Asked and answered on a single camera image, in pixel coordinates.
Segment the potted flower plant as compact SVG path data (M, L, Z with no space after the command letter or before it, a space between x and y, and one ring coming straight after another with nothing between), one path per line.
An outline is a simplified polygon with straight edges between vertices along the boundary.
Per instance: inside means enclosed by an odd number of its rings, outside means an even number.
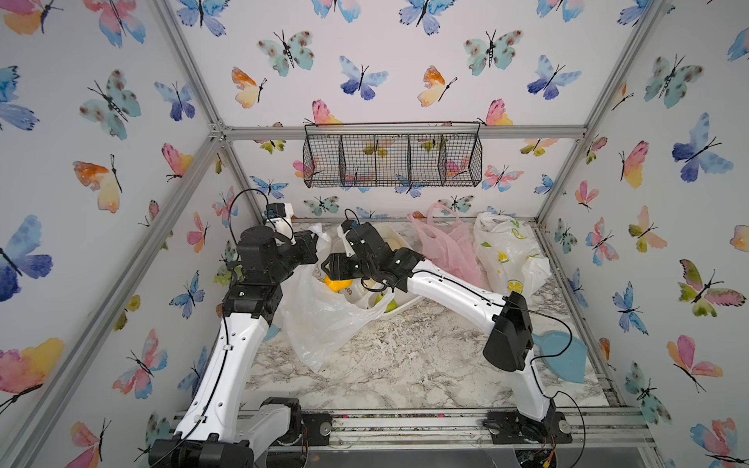
M226 242L224 254L220 259L220 267L214 277L214 282L222 286L229 286L237 276L236 268L239 266L239 255L230 241Z

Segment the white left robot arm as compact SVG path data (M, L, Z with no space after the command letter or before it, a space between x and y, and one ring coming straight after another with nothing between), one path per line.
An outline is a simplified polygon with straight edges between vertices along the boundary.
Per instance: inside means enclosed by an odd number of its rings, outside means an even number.
M297 267L318 261L317 240L309 230L286 236L268 226L241 234L237 257L227 265L231 283L210 362L173 436L152 444L149 466L259 467L271 446L304 438L296 398L265 400L246 435L237 425L241 393L282 300L281 285Z

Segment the light blue toy scoop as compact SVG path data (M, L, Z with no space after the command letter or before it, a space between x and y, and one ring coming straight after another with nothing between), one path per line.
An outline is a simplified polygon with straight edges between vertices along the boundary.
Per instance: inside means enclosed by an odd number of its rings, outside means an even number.
M281 329L275 325L271 325L263 339L263 342L271 341L271 339L274 339L277 337L278 333L280 333Z

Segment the white rectangular tray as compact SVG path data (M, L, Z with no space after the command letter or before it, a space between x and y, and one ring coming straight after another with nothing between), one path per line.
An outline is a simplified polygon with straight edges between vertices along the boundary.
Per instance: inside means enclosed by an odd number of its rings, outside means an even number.
M374 228L378 230L380 236L382 236L384 241L388 243L388 246L393 251L400 248L412 247L411 243L395 229L392 223L376 223ZM385 292L369 292L359 283L359 280L353 281L350 288L340 291L339 293L344 296L348 302L363 309L375 307L386 296ZM397 303L398 308L390 313L384 312L382 318L394 317L397 314L414 307L421 301L421 297L412 292L402 292L396 289L393 300Z

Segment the light blue dustpan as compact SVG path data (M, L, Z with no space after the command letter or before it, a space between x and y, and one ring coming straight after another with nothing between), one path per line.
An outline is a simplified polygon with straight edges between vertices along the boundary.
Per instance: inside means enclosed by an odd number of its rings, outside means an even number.
M580 339L564 331L547 331L532 339L552 374L567 382L585 382L588 348Z

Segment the aluminium front rail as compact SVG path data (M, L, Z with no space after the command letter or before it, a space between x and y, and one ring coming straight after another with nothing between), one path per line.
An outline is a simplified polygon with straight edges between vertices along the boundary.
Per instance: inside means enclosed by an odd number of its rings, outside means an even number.
M416 449L640 449L655 438L637 409L583 407L557 409L571 426L571 444L494 445L482 426L489 411L511 409L342 409L333 416L327 450Z

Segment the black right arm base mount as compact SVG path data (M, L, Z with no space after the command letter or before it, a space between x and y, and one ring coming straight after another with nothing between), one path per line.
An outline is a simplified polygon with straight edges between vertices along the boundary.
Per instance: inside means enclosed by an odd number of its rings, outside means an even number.
M490 432L494 445L520 444L571 444L572 429L565 415L557 411L554 403L541 421L514 411L489 411L482 426Z

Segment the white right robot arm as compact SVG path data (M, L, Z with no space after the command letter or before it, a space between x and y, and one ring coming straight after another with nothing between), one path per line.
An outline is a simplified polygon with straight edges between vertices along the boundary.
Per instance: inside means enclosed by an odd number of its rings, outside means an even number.
M358 280L372 293L397 291L433 300L458 313L488 337L483 356L507 374L525 439L550 440L563 430L554 398L538 378L532 311L526 298L482 290L409 248L394 250L370 222L347 220L337 228L343 253L331 253L322 270L332 280Z

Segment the clear white plastic bag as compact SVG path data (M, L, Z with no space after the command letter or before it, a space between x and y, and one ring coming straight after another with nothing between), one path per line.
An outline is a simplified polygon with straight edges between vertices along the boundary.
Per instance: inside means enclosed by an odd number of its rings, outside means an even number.
M283 282L276 318L300 361L312 372L320 372L335 351L368 323L382 317L394 300L394 292L388 290L374 305L369 304L376 296L374 292L365 292L364 298L354 303L333 292L323 281L320 262L333 251L335 230L321 223L311 224L308 229L319 236L313 243L318 261L299 266Z

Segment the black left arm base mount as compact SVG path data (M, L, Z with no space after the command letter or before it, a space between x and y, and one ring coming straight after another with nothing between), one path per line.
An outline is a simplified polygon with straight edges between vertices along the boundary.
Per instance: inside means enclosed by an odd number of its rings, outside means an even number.
M273 447L327 447L333 432L333 416L326 411L306 411L298 398L270 397L263 401L262 409L281 405L290 409L287 431L273 441Z

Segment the lemon print plastic bag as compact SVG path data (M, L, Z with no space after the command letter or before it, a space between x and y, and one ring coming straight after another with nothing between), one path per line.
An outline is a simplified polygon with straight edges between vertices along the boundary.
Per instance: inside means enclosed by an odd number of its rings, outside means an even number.
M478 214L473 228L474 251L490 289L503 296L532 296L551 277L549 259L532 231L504 214Z

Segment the pink plastic bag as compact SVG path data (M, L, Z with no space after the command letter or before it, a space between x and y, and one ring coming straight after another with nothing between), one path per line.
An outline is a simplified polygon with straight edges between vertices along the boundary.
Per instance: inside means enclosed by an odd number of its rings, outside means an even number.
M446 228L438 226L434 219L436 212L446 212L452 223ZM469 225L454 210L442 203L435 203L428 209L425 218L409 214L407 219L421 241L421 253L434 265L471 285L480 288L486 286L484 273L474 252Z

